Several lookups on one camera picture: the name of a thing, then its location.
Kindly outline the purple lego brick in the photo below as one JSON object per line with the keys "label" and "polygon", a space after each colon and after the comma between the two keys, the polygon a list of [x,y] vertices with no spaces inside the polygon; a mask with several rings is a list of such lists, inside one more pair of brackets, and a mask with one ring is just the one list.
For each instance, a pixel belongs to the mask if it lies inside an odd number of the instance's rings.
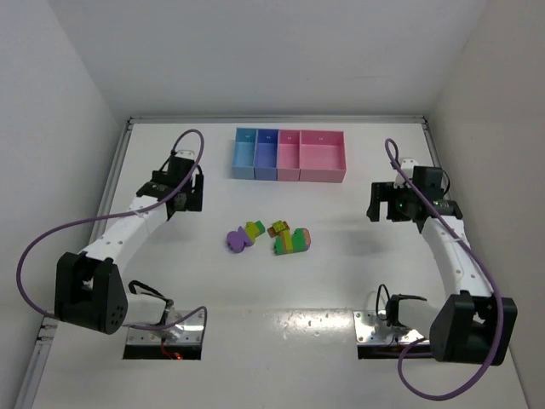
{"label": "purple lego brick", "polygon": [[255,240],[242,227],[230,231],[227,234],[226,241],[229,250],[236,254],[241,253],[246,247],[250,247],[255,243]]}

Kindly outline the lime green lego brick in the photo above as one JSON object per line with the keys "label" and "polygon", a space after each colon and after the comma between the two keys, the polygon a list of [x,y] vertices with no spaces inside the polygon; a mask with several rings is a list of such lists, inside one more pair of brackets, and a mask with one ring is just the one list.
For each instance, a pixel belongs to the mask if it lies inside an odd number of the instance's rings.
{"label": "lime green lego brick", "polygon": [[245,224],[244,231],[252,241],[255,241],[258,237],[265,233],[266,229],[261,221],[256,221],[247,222]]}

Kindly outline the orange and yellow lego piece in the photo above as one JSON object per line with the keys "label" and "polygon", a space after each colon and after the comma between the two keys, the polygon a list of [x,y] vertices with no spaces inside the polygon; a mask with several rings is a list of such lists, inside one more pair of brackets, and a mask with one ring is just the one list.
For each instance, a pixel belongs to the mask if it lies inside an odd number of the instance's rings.
{"label": "orange and yellow lego piece", "polygon": [[279,236],[279,234],[285,230],[289,230],[290,227],[286,221],[276,221],[268,229],[267,233],[271,238]]}

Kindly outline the green striped lego stack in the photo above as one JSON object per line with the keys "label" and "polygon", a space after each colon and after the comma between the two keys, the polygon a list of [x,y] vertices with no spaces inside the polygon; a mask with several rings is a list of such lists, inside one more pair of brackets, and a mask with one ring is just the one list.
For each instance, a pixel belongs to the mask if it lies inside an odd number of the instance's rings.
{"label": "green striped lego stack", "polygon": [[274,254],[283,256],[305,252],[310,249],[311,243],[311,236],[306,228],[297,228],[293,233],[284,230],[275,239]]}

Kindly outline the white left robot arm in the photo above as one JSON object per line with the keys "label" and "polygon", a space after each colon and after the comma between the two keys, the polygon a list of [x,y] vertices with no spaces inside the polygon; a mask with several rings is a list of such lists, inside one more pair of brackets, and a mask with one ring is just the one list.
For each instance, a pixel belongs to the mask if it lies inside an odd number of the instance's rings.
{"label": "white left robot arm", "polygon": [[161,331],[175,322],[173,301],[148,285],[123,282],[123,271],[149,237],[179,211],[202,209],[204,175],[192,151],[171,153],[117,219],[79,253],[56,266],[56,319],[105,334],[123,326]]}

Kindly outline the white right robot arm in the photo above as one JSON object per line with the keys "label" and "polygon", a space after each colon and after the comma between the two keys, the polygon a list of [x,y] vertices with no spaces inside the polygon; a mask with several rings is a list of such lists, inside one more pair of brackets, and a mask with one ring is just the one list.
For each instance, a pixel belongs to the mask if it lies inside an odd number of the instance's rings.
{"label": "white right robot arm", "polygon": [[437,264],[446,301],[433,307],[425,297],[394,294],[382,317],[386,324],[418,331],[429,341],[434,359],[441,362],[481,364],[496,334],[500,341],[491,363],[499,366],[507,353],[518,309],[513,299],[498,302],[482,268],[468,254],[462,211],[445,198],[439,167],[414,166],[410,180],[374,182],[366,215],[380,218],[387,204],[391,222],[414,222]]}

